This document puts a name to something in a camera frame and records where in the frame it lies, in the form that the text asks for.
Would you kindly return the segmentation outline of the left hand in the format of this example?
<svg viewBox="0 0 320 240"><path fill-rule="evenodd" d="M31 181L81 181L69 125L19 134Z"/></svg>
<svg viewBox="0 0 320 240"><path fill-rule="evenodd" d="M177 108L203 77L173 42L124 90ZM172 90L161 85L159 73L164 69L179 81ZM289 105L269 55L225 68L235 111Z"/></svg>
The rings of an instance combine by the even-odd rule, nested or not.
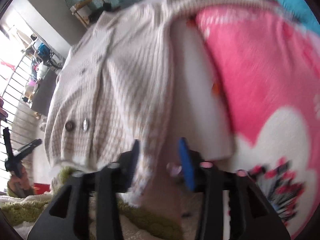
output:
<svg viewBox="0 0 320 240"><path fill-rule="evenodd" d="M7 183L8 195L15 198L26 198L27 196L34 195L34 189L31 186L28 178L27 171L22 165L22 177L18 178L12 174Z"/></svg>

